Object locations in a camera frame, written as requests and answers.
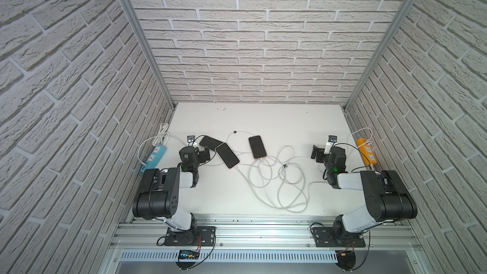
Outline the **phone with grey-blue case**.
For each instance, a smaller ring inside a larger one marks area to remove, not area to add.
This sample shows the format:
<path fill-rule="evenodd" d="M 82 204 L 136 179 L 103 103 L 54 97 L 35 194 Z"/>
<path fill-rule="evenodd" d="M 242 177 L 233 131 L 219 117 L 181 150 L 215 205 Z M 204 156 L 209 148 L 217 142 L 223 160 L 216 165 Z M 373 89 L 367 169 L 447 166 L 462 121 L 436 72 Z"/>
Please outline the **phone with grey-blue case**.
<path fill-rule="evenodd" d="M 217 140 L 215 138 L 212 138 L 210 136 L 203 136 L 202 139 L 199 142 L 199 145 L 208 148 L 211 151 L 216 151 L 216 148 L 219 147 L 221 144 L 223 144 L 222 141 Z"/>

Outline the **phone with light pink case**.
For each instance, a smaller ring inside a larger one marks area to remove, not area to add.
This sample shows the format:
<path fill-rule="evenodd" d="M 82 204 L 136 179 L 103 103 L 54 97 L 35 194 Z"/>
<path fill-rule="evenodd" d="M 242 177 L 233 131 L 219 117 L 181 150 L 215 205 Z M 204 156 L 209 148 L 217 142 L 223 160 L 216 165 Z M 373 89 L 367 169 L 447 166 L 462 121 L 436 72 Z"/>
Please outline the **phone with light pink case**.
<path fill-rule="evenodd" d="M 215 151 L 228 169 L 233 169 L 240 164 L 240 159 L 227 143 L 218 145 Z"/>

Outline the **phone with salmon pink case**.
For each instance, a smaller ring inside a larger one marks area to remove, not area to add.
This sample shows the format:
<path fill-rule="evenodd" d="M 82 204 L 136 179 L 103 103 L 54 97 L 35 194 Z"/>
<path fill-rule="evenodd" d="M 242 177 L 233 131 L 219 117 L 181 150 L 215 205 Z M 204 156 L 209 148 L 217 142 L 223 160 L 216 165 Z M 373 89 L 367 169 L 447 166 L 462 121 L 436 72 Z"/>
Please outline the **phone with salmon pink case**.
<path fill-rule="evenodd" d="M 267 157 L 267 152 L 260 135 L 249 137 L 249 144 L 254 159 Z"/>

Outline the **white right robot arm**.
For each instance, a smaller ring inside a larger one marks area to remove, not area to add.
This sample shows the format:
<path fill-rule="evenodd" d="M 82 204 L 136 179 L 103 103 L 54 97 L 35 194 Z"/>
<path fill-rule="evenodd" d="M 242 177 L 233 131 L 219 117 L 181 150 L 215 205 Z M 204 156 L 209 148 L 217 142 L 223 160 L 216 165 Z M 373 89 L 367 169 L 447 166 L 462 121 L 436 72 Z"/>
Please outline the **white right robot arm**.
<path fill-rule="evenodd" d="M 313 146 L 311 158 L 325 165 L 323 177 L 334 189 L 361 191 L 365 204 L 336 217 L 331 235 L 338 244 L 347 244 L 371 228 L 385 222 L 414 219 L 418 207 L 396 171 L 346 171 L 346 151 L 331 144 Z"/>

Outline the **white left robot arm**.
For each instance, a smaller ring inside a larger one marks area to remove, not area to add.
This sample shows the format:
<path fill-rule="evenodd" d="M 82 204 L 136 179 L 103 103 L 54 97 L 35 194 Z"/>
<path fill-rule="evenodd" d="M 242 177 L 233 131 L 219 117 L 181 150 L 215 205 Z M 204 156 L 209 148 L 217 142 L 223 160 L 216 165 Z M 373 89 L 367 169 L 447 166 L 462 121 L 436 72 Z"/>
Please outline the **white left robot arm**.
<path fill-rule="evenodd" d="M 197 224 L 192 213 L 178 207 L 180 189 L 196 187 L 199 167 L 210 161 L 210 150 L 187 146 L 179 151 L 181 162 L 175 166 L 157 169 L 167 148 L 158 145 L 148 158 L 134 197 L 132 212 L 135 218 L 157 220 L 169 227 L 169 236 L 197 235 Z"/>

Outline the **orange power strip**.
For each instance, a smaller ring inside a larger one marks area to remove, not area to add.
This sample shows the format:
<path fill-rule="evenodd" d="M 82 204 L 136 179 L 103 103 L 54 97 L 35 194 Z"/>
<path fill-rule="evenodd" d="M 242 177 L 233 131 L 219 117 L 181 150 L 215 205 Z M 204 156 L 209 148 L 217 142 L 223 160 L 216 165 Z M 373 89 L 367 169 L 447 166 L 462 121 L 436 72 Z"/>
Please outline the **orange power strip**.
<path fill-rule="evenodd" d="M 359 138 L 357 139 L 357 145 L 364 163 L 375 166 L 377 164 L 377 157 L 375 156 L 369 141 L 367 141 L 365 138 Z"/>

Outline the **teal power strip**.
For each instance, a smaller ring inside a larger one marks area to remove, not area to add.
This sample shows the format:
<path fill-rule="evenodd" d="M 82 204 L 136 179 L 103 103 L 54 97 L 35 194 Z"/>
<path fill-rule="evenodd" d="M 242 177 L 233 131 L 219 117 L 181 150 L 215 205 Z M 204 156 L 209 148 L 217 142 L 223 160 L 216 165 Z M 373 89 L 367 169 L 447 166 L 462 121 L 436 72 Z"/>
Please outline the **teal power strip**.
<path fill-rule="evenodd" d="M 148 169 L 155 169 L 158 163 L 161 161 L 163 155 L 166 153 L 166 150 L 167 147 L 163 145 L 155 146 L 146 163 L 141 167 L 140 172 L 144 173 Z"/>

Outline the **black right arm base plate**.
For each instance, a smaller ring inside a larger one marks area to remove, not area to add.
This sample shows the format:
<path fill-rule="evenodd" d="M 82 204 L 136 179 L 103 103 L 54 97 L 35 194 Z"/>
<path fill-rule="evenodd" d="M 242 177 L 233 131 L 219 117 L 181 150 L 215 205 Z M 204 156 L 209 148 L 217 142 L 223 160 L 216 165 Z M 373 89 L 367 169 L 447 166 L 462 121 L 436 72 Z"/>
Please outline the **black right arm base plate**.
<path fill-rule="evenodd" d="M 316 247 L 329 248 L 364 248 L 366 243 L 362 234 L 336 232 L 332 227 L 311 227 L 311 236 Z"/>

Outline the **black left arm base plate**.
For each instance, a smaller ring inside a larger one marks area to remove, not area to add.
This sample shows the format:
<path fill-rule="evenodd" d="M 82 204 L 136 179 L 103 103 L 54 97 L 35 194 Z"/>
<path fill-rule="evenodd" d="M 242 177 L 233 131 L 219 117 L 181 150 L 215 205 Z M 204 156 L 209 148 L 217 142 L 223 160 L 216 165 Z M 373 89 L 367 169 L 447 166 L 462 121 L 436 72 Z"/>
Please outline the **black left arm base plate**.
<path fill-rule="evenodd" d="M 187 231 L 172 231 L 170 228 L 164 236 L 164 241 L 157 241 L 159 246 L 202 246 L 212 247 L 215 243 L 216 227 L 202 226 Z"/>

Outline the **aluminium front rail frame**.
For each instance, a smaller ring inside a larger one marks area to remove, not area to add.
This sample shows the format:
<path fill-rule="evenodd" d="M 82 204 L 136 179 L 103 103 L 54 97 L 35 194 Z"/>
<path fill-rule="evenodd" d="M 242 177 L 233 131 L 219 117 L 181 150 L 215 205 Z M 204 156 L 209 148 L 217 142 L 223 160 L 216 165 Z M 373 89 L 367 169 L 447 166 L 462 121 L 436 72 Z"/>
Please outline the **aluminium front rail frame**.
<path fill-rule="evenodd" d="M 405 262 L 413 273 L 432 273 L 426 254 L 406 223 L 387 223 L 363 234 L 364 248 L 316 247 L 311 227 L 331 227 L 332 218 L 319 216 L 197 216 L 197 227 L 216 227 L 215 243 L 202 246 L 159 246 L 168 227 L 159 221 L 134 219 L 115 230 L 100 273 L 115 273 L 123 262 L 161 262 L 185 268 L 211 263 L 343 263 L 356 267 L 385 266 L 397 271 Z"/>

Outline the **aluminium corner post right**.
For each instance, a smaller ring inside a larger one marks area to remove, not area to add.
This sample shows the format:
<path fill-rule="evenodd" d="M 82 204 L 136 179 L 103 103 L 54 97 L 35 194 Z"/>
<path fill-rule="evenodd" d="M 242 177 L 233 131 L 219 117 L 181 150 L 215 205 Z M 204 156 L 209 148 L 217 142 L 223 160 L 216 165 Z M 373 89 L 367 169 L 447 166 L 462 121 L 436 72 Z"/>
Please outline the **aluminium corner post right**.
<path fill-rule="evenodd" d="M 377 49 L 375 50 L 373 56 L 371 57 L 369 63 L 366 65 L 361 77 L 359 78 L 354 90 L 351 92 L 350 97 L 347 99 L 345 106 L 343 106 L 344 114 L 347 115 L 359 93 L 365 87 L 366 82 L 369 80 L 374 69 L 377 67 L 379 61 L 381 60 L 384 52 L 388 49 L 388 46 L 392 42 L 393 38 L 396 36 L 399 28 L 404 23 L 410 9 L 415 4 L 417 0 L 403 0 L 397 13 L 394 15 L 393 20 L 389 24 L 388 29 L 385 31 Z"/>

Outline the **aluminium corner post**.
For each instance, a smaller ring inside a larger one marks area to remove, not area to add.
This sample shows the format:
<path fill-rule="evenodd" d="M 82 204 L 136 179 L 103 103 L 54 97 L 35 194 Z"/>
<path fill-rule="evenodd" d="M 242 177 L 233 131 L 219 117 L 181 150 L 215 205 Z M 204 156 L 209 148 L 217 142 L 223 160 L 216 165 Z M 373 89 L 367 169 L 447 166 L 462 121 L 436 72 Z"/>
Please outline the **aluminium corner post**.
<path fill-rule="evenodd" d="M 144 54 L 148 66 L 150 67 L 153 76 L 155 77 L 155 80 L 164 96 L 164 99 L 167 101 L 170 111 L 174 112 L 175 111 L 175 103 L 171 97 L 171 94 L 169 92 L 169 89 L 167 88 L 164 79 L 162 77 L 162 73 L 158 68 L 157 62 L 155 60 L 155 56 L 152 52 L 152 49 L 148 43 L 148 39 L 143 31 L 142 25 L 136 15 L 135 9 L 133 8 L 131 0 L 119 0 L 120 5 L 126 15 L 126 18 L 128 19 L 129 25 L 133 29 L 134 36 L 138 41 L 138 44 L 142 50 L 142 53 Z"/>
<path fill-rule="evenodd" d="M 371 57 L 369 63 L 366 65 L 361 77 L 359 78 L 354 90 L 351 92 L 350 97 L 347 99 L 345 106 L 343 106 L 344 114 L 347 115 L 359 93 L 365 87 L 366 82 L 369 80 L 374 69 L 377 67 L 379 61 L 381 60 L 384 52 L 388 49 L 388 46 L 392 42 L 393 38 L 396 36 L 399 28 L 404 23 L 410 9 L 415 4 L 417 0 L 403 0 L 397 13 L 394 15 L 393 20 L 389 24 L 388 29 L 385 31 L 377 49 L 375 50 L 373 56 Z"/>

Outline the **aluminium corner post left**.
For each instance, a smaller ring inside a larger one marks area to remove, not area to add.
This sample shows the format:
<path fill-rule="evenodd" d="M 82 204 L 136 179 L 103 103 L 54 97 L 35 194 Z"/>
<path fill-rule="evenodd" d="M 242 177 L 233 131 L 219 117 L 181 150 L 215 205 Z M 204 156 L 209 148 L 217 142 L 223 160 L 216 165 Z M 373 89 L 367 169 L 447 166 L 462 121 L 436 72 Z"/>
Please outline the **aluminium corner post left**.
<path fill-rule="evenodd" d="M 133 29 L 134 36 L 138 41 L 138 44 L 142 50 L 142 53 L 144 54 L 148 66 L 150 67 L 153 76 L 155 77 L 155 80 L 164 96 L 164 99 L 167 101 L 170 111 L 174 112 L 175 111 L 175 103 L 171 97 L 171 94 L 169 92 L 169 89 L 167 88 L 164 79 L 162 77 L 162 73 L 158 68 L 157 62 L 155 60 L 155 56 L 152 52 L 152 49 L 148 43 L 148 39 L 143 31 L 142 25 L 136 15 L 135 9 L 133 8 L 131 0 L 119 0 L 120 5 L 126 15 L 126 18 L 128 19 L 129 25 Z"/>

